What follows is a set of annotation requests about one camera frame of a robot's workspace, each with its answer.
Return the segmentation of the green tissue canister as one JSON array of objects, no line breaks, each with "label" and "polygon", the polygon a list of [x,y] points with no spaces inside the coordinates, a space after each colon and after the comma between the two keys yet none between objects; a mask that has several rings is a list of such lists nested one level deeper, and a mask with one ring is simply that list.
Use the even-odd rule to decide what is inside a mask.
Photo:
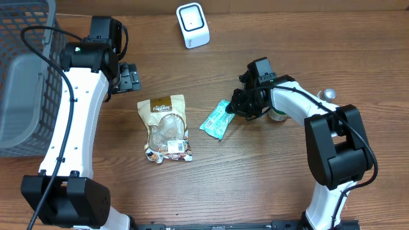
[{"label": "green tissue canister", "polygon": [[284,121],[288,118],[288,115],[286,113],[278,111],[274,108],[269,110],[268,116],[274,121]]}]

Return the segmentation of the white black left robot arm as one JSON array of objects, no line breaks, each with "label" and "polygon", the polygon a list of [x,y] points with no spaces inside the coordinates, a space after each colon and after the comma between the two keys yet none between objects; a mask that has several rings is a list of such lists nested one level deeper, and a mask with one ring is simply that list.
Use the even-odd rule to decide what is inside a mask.
[{"label": "white black left robot arm", "polygon": [[72,229],[135,229],[111,206],[107,187],[93,180],[92,151],[102,102],[120,82],[119,50],[110,42],[70,42],[60,53],[63,78],[52,140],[38,175],[21,192],[34,210],[29,223]]}]

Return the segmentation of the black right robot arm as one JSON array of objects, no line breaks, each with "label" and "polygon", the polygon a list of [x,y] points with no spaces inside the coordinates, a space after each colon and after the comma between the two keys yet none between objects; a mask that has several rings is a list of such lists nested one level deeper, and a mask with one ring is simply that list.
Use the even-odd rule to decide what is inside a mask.
[{"label": "black right robot arm", "polygon": [[328,103],[304,90],[289,75],[239,77],[226,111],[250,121],[273,110],[277,119],[291,117],[304,127],[309,169],[316,185],[300,220],[275,220],[276,229],[358,229],[355,221],[341,220],[349,193],[374,181],[362,182],[366,171],[378,169],[369,147],[359,110],[353,105]]}]

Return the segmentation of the teal snack packet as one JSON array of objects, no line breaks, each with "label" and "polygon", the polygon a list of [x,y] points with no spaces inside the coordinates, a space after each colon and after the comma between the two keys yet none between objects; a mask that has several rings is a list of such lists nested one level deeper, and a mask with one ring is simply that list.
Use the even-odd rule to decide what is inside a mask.
[{"label": "teal snack packet", "polygon": [[235,116],[235,114],[226,112],[228,105],[227,100],[221,100],[199,129],[218,140],[222,140],[228,125]]}]

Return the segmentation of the brown snack pouch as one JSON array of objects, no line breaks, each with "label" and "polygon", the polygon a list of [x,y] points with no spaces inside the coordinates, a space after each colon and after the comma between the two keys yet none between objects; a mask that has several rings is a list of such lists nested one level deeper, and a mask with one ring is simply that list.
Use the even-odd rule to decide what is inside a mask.
[{"label": "brown snack pouch", "polygon": [[144,146],[148,160],[158,164],[165,159],[192,161],[183,95],[144,100],[137,108],[148,132]]}]

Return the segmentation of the yellow dish soap bottle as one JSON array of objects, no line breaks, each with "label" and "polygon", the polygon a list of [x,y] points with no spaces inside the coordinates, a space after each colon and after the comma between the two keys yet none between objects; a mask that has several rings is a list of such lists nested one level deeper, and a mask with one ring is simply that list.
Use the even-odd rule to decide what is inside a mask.
[{"label": "yellow dish soap bottle", "polygon": [[332,103],[332,101],[336,98],[336,91],[332,88],[328,88],[323,91],[319,91],[317,97],[320,100]]}]

